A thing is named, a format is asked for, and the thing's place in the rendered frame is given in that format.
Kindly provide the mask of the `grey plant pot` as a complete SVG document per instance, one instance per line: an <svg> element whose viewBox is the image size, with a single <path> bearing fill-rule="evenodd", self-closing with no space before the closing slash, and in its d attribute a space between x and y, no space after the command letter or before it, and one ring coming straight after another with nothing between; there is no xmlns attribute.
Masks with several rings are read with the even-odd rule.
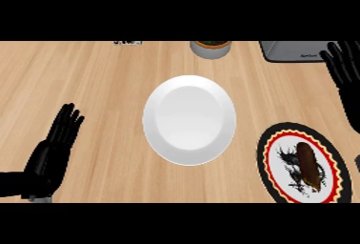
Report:
<svg viewBox="0 0 360 244"><path fill-rule="evenodd" d="M230 50L230 41L225 41L220 45L208 45L200 41L191 42L191 48L194 53L204 59L220 59L223 58Z"/></svg>

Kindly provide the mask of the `plain white plate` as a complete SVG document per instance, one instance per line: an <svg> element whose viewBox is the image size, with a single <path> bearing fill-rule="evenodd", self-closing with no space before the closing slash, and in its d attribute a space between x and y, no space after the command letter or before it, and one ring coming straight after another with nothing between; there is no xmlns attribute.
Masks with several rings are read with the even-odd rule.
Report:
<svg viewBox="0 0 360 244"><path fill-rule="evenodd" d="M236 132L236 111L223 87L198 75L170 78L143 107L143 134L157 154L198 166L226 151Z"/></svg>

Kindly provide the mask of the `brown sweet potato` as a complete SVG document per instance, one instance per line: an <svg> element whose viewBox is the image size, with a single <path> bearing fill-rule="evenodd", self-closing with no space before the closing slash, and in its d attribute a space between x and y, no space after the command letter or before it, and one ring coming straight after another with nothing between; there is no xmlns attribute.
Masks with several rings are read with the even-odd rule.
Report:
<svg viewBox="0 0 360 244"><path fill-rule="evenodd" d="M320 176L316 165L316 154L312 146L306 142L297 144L297 156L300 161L300 170L304 183L320 191Z"/></svg>

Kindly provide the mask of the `black red patterned plate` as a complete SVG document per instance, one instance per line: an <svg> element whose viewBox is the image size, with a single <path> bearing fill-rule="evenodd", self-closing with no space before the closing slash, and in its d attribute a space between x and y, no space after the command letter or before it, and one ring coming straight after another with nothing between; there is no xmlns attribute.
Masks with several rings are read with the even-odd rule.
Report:
<svg viewBox="0 0 360 244"><path fill-rule="evenodd" d="M297 144L315 152L320 189L301 176ZM278 203L350 203L351 180L343 156L326 137L292 122L275 124L257 144L257 167L267 192Z"/></svg>

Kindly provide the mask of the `grey flat appliance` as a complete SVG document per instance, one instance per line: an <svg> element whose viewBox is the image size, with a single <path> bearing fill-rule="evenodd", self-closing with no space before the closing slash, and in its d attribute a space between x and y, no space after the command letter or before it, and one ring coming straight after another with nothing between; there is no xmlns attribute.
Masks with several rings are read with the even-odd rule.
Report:
<svg viewBox="0 0 360 244"><path fill-rule="evenodd" d="M264 59L272 63L322 63L328 41L260 41Z"/></svg>

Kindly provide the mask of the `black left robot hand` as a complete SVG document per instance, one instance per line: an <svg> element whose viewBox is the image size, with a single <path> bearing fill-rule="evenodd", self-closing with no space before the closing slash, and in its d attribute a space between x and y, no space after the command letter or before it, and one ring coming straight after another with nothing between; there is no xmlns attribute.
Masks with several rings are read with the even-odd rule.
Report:
<svg viewBox="0 0 360 244"><path fill-rule="evenodd" d="M46 139L39 143L21 172L0 172L0 197L20 195L52 197L68 169L71 150L84 116L76 104L65 104L52 122Z"/></svg>

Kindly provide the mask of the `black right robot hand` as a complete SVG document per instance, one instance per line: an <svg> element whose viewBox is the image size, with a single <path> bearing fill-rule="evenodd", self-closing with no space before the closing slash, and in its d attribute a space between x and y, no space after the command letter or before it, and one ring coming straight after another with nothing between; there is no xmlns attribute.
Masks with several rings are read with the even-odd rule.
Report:
<svg viewBox="0 0 360 244"><path fill-rule="evenodd" d="M360 41L329 42L319 55L338 88L349 124L360 133Z"/></svg>

